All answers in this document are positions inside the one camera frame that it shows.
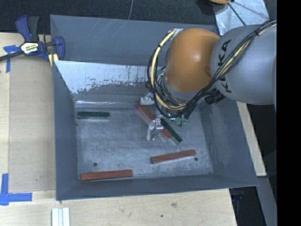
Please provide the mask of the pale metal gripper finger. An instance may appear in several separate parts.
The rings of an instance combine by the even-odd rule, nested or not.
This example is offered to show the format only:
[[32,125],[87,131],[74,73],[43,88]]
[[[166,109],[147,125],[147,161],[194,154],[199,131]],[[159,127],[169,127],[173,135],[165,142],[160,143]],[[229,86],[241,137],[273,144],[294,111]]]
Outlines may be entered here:
[[153,133],[156,131],[157,128],[157,124],[156,124],[156,120],[152,120],[149,124],[148,124],[148,130],[147,130],[147,140],[150,141],[153,139]]
[[161,124],[161,119],[156,118],[155,125],[154,125],[154,137],[159,135],[163,129],[164,129],[164,126]]

